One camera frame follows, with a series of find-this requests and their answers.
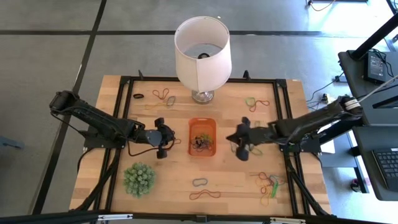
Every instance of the rubber band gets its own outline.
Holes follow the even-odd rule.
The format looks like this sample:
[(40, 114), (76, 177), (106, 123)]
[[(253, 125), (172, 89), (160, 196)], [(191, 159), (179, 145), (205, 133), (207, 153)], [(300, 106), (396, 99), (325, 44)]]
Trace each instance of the rubber band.
[(234, 147), (231, 141), (229, 142), (229, 144), (231, 145), (231, 152), (235, 153), (236, 150), (234, 148), (236, 148), (236, 146)]
[(260, 193), (262, 194), (262, 197), (260, 198), (260, 203), (265, 207), (269, 205), (269, 198), (276, 197), (278, 187), (282, 184), (285, 184), (284, 180), (282, 184), (279, 183), (279, 176), (268, 176), (265, 172), (260, 172), (254, 175), (252, 174), (250, 176), (257, 176), (256, 185), (260, 187)]
[[(204, 183), (199, 183), (199, 184), (196, 184), (195, 182), (200, 182), (200, 181), (205, 181)], [(204, 185), (206, 185), (208, 183), (208, 181), (207, 181), (207, 179), (206, 178), (197, 178), (197, 179), (193, 179), (192, 180), (192, 185), (194, 186), (194, 187), (199, 187), (199, 186), (204, 186)]]
[(166, 103), (157, 103), (155, 105), (145, 105), (145, 110), (151, 110), (157, 106), (166, 106), (167, 108), (170, 108), (171, 106), (174, 105), (176, 97), (175, 96), (170, 96), (167, 98)]
[(269, 101), (268, 100), (257, 100), (256, 103), (254, 104), (254, 106), (251, 106), (249, 108), (250, 112), (255, 112), (257, 109), (257, 102), (260, 102), (261, 104), (263, 104), (264, 106), (269, 106)]
[(272, 188), (272, 195), (271, 195), (272, 198), (275, 197), (276, 191), (278, 190), (278, 186), (279, 186), (279, 184), (278, 184), (278, 181), (277, 181), (277, 182), (274, 184), (274, 187)]
[(145, 105), (145, 110), (151, 110), (157, 106), (162, 106), (162, 105), (165, 105), (165, 103), (157, 103), (155, 105)]
[(174, 105), (175, 102), (175, 96), (170, 96), (167, 98), (166, 106), (169, 108)]
[(195, 149), (197, 152), (203, 152), (204, 150), (213, 149), (213, 141), (206, 134), (196, 136), (190, 141), (190, 144), (192, 145), (192, 148)]
[(254, 97), (247, 97), (244, 99), (244, 102), (249, 107), (250, 112), (255, 112), (257, 109), (257, 103), (260, 102), (264, 106), (269, 106), (268, 100), (256, 100)]
[(134, 94), (132, 97), (133, 97), (134, 99), (141, 99), (141, 98), (144, 97), (144, 94), (137, 93), (137, 94)]
[(246, 99), (244, 99), (244, 102), (247, 106), (252, 107), (256, 104), (256, 99), (254, 97), (247, 97)]
[[(269, 197), (271, 196), (271, 194), (264, 194), (262, 197), (261, 197), (261, 199), (260, 199), (260, 203), (263, 205), (263, 206), (265, 206), (265, 207), (267, 207), (268, 205), (269, 205)], [(267, 197), (267, 204), (264, 204), (263, 202), (262, 202), (262, 200), (264, 199), (264, 197)]]
[(181, 139), (176, 139), (176, 140), (174, 140), (174, 144), (181, 144)]
[(158, 90), (153, 90), (152, 94), (155, 95), (156, 97), (158, 97), (161, 100), (166, 99), (167, 94), (169, 94), (170, 90), (168, 88), (164, 88), (163, 92), (162, 92), (162, 96), (160, 96), (160, 92)]
[(219, 198), (219, 197), (221, 197), (221, 192), (211, 192), (211, 191), (205, 189), (205, 190), (202, 190), (202, 191), (197, 192), (197, 193), (191, 193), (191, 194), (189, 195), (189, 199), (190, 199), (190, 200), (196, 200), (196, 199), (200, 198), (200, 196), (201, 196), (202, 194), (208, 194), (208, 195), (209, 195), (210, 197), (212, 197), (212, 198)]

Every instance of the lamp base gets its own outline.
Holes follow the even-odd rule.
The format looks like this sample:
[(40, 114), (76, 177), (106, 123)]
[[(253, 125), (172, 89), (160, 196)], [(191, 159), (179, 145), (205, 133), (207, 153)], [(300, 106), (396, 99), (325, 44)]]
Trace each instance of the lamp base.
[(199, 104), (208, 104), (214, 97), (214, 91), (197, 92), (192, 90), (192, 99)]

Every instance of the metal bracket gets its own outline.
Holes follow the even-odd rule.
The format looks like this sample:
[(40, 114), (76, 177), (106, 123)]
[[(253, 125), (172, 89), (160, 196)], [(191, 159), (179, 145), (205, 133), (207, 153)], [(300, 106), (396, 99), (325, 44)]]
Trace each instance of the metal bracket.
[(125, 85), (125, 84), (129, 83), (129, 81), (130, 81), (130, 77), (129, 76), (122, 76), (120, 78), (120, 84), (121, 85)]
[(98, 215), (98, 221), (126, 220), (126, 219), (132, 219), (132, 214)]
[(274, 218), (274, 217), (271, 217), (271, 223), (305, 224), (305, 220), (295, 219), (295, 218)]
[(251, 79), (250, 75), (249, 75), (249, 71), (247, 71), (247, 70), (244, 71), (243, 78), (245, 78), (247, 81), (249, 81)]
[(282, 88), (287, 88), (287, 83), (286, 83), (286, 79), (284, 78), (277, 78), (275, 79), (276, 83), (282, 87)]
[(138, 75), (141, 80), (144, 80), (144, 75), (142, 74), (141, 70), (138, 70)]
[(207, 215), (197, 215), (197, 222), (198, 223), (206, 223), (207, 222)]
[(307, 137), (302, 142), (294, 144), (294, 145), (286, 145), (280, 147), (280, 151), (282, 152), (313, 152), (320, 153), (321, 144), (319, 143), (319, 139), (312, 139), (311, 137)]
[(92, 133), (88, 134), (85, 136), (85, 143), (84, 147), (87, 148), (108, 148), (108, 149), (123, 149), (124, 145), (126, 144), (125, 139), (118, 139), (118, 140), (109, 140), (109, 139), (103, 139), (98, 137), (95, 133), (98, 131), (93, 128), (92, 126), (88, 127), (87, 133)]

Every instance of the white cable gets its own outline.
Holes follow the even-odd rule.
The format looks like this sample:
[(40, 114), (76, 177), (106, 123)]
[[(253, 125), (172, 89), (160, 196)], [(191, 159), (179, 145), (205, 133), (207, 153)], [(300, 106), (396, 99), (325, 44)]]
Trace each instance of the white cable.
[(385, 87), (386, 85), (388, 85), (388, 83), (394, 81), (396, 78), (398, 78), (398, 75), (394, 76), (394, 78), (391, 78), (390, 80), (386, 81), (385, 83), (383, 83), (381, 86), (375, 88), (372, 92), (368, 93), (366, 96), (364, 96), (362, 99), (360, 99), (358, 101), (358, 103), (364, 101), (366, 98), (368, 98), (369, 96), (371, 96), (374, 92), (380, 90), (381, 88)]
[(327, 5), (327, 6), (323, 7), (323, 8), (321, 8), (321, 9), (315, 9), (315, 8), (313, 7), (313, 3), (312, 3), (312, 2), (310, 3), (310, 6), (312, 7), (313, 10), (315, 10), (315, 11), (317, 11), (317, 12), (320, 12), (320, 11), (326, 9), (327, 7), (331, 6), (335, 1), (336, 1), (336, 0), (333, 0), (329, 5)]

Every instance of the gray carpet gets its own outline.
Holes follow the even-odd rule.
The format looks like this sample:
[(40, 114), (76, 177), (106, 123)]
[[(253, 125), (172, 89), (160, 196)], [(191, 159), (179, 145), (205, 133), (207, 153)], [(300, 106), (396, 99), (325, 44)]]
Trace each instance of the gray carpet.
[[(0, 1), (0, 29), (90, 30), (99, 5), (99, 0), (3, 0)], [(392, 16), (385, 1), (337, 2), (329, 10), (315, 12), (305, 7), (304, 0), (114, 0), (108, 1), (99, 29), (175, 30), (185, 19), (199, 15), (220, 17), (230, 30), (328, 34), (328, 37), (231, 37), (232, 77), (240, 77), (244, 70), (249, 70), (255, 78), (299, 79), (303, 81), (307, 98), (341, 73), (338, 52), (355, 49)], [(0, 147), (2, 217), (29, 211), (59, 127), (59, 122), (49, 115), (48, 104), (56, 91), (73, 86), (87, 41), (86, 35), (0, 35), (0, 135), (26, 144), (23, 150)], [(377, 48), (388, 50), (384, 41)], [(139, 69), (144, 75), (175, 76), (173, 36), (97, 36), (80, 96), (94, 104), (103, 75), (137, 75)], [(319, 92), (316, 98), (322, 93), (349, 94), (349, 88), (344, 83), (334, 84)], [(86, 127), (75, 119), (72, 123), (79, 128)], [(69, 130), (44, 206), (45, 213), (67, 211), (82, 144), (82, 137)], [(379, 202), (372, 194), (348, 190), (354, 178), (353, 170), (325, 169), (324, 176), (335, 215), (396, 221), (386, 212), (383, 218), (378, 216), (385, 208), (396, 207), (396, 203)], [(365, 202), (377, 207), (362, 208)]]

